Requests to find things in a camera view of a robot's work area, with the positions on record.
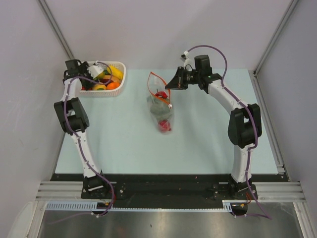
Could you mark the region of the red chili pepper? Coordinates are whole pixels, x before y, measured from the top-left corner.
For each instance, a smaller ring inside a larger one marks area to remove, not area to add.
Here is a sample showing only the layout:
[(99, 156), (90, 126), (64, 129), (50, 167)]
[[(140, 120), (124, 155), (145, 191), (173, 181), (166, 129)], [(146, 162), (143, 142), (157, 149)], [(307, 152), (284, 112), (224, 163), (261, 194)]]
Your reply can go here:
[(167, 99), (168, 95), (164, 91), (159, 91), (155, 94), (156, 97)]

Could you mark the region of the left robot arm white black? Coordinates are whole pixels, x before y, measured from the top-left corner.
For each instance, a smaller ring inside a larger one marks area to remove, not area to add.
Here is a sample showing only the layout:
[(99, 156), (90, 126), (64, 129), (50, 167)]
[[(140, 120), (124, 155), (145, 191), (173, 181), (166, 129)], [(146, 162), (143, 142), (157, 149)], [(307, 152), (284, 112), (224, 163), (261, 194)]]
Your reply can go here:
[(92, 82), (88, 75), (88, 63), (78, 59), (65, 62), (63, 75), (64, 93), (60, 101), (54, 103), (54, 110), (62, 130), (70, 135), (79, 153), (85, 179), (101, 178), (102, 170), (94, 161), (87, 138), (89, 119), (79, 99), (82, 80)]

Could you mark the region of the clear zip bag orange zipper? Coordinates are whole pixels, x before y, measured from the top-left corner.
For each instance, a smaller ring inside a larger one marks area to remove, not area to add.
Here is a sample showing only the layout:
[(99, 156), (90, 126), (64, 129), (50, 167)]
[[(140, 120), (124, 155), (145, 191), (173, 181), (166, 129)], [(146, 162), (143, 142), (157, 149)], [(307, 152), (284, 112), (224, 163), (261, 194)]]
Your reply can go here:
[(172, 131), (174, 116), (171, 92), (165, 88), (166, 85), (167, 83), (163, 78), (152, 71), (150, 72), (147, 79), (147, 106), (155, 126), (163, 134)]

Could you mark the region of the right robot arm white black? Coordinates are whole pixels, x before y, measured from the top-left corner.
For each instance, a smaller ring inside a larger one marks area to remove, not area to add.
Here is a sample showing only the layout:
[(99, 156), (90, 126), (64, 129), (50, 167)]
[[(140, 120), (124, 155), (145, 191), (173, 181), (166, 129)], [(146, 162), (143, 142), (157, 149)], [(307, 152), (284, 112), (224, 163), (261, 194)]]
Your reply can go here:
[(229, 185), (229, 195), (240, 199), (246, 194), (243, 183), (251, 184), (251, 152), (262, 135), (261, 110), (258, 104), (246, 104), (223, 84), (222, 77), (212, 72), (208, 55), (194, 58), (195, 68), (188, 70), (179, 66), (175, 76), (165, 86), (169, 90), (185, 90), (189, 85), (198, 85), (215, 98), (230, 115), (228, 137), (234, 145), (234, 162)]

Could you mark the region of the green netted melon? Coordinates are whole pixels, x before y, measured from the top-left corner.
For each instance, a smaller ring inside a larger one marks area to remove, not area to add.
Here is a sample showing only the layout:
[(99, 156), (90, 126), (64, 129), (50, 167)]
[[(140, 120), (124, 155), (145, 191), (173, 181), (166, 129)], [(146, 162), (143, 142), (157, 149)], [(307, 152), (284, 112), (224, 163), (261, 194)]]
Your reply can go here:
[(150, 105), (150, 113), (159, 121), (169, 119), (173, 115), (172, 104), (155, 101)]

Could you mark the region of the red apple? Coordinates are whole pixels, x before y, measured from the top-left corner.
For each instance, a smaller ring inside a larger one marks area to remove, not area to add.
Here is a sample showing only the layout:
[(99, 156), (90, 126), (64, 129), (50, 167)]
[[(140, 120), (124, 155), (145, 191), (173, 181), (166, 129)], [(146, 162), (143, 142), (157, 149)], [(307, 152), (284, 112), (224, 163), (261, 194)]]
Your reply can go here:
[(171, 124), (168, 120), (162, 120), (158, 123), (158, 128), (161, 132), (171, 131)]

